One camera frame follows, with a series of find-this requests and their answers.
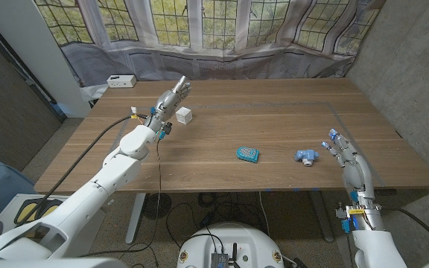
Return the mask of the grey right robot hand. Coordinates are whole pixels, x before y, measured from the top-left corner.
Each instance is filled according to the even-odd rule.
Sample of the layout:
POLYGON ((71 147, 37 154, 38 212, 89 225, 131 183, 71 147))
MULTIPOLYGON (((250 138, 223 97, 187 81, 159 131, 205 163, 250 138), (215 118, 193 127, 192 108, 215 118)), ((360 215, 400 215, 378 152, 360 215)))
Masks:
POLYGON ((329 137, 337 146, 332 147, 323 141, 322 146, 337 160, 343 170, 342 178, 346 189, 357 196, 354 203, 372 206, 375 200, 372 174, 364 157, 358 153, 353 144, 335 129, 330 129, 329 137))

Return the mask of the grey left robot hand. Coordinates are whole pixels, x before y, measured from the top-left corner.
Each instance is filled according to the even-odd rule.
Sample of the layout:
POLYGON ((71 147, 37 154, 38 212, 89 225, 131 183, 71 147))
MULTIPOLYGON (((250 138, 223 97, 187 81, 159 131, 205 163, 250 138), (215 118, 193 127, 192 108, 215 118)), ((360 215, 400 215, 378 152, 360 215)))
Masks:
POLYGON ((186 81, 187 77, 182 76, 175 87, 164 92, 155 105, 154 112, 144 122, 144 125, 158 132, 176 112, 179 104, 188 96, 191 91, 191 84, 186 81))

